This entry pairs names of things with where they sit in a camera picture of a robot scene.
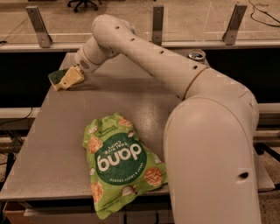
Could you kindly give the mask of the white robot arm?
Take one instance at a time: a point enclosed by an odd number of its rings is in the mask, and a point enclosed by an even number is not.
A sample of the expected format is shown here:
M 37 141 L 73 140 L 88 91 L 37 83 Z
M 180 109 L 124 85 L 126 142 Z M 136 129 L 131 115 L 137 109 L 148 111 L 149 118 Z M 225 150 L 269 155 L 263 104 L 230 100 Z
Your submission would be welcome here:
M 132 24 L 116 17 L 100 15 L 92 33 L 59 82 L 62 88 L 122 53 L 182 101 L 164 130 L 175 224 L 261 224 L 253 150 L 259 109 L 250 90 L 137 37 Z

